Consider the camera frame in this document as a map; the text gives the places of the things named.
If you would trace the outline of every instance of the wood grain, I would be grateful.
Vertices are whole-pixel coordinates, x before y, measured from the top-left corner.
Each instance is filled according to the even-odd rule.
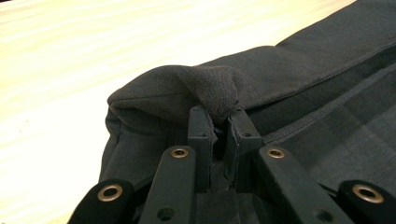
[[[108,95],[263,45],[352,0],[0,3],[0,223],[66,223],[96,183]]]

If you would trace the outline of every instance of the gray cloth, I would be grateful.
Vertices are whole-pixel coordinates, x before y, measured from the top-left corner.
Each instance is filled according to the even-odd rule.
[[[147,71],[108,98],[100,180],[139,189],[186,132],[190,108],[203,105],[221,129],[238,105],[268,145],[291,151],[318,182],[336,189],[362,179],[396,194],[395,44],[396,3],[358,1],[275,47]],[[199,195],[197,209],[224,212],[198,213],[198,222],[257,222],[251,199],[215,177],[219,187]]]

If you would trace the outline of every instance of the black plastic bracket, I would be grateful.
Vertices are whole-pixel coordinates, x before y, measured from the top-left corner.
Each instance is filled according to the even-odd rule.
[[[195,150],[197,157],[195,189],[206,193],[210,188],[210,167],[212,164],[211,118],[201,105],[190,110],[188,145]]]
[[[250,164],[254,152],[263,146],[262,137],[243,109],[230,112],[224,174],[236,192],[251,192]]]
[[[345,181],[335,200],[355,223],[396,222],[396,199],[374,184],[361,180]]]
[[[286,149],[263,147],[255,163],[289,223],[353,223]]]
[[[134,188],[125,180],[108,179],[95,185],[78,204],[68,224],[129,223],[134,216]]]
[[[163,153],[140,224],[195,222],[195,151],[169,147]]]

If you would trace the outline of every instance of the grommet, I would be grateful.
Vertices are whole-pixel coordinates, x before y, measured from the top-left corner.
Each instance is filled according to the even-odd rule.
[[[276,149],[276,148],[270,148],[267,150],[267,155],[272,157],[272,158],[284,158],[285,157],[285,153],[280,150],[280,149]]]
[[[384,202],[384,197],[375,189],[372,189],[365,185],[355,185],[352,188],[352,191],[356,194],[356,196],[360,197],[366,202],[369,203],[382,203]]]
[[[122,194],[122,187],[118,184],[107,185],[98,193],[98,199],[108,203],[118,199]]]
[[[177,148],[172,150],[171,155],[175,158],[184,158],[189,155],[189,151],[184,148]]]

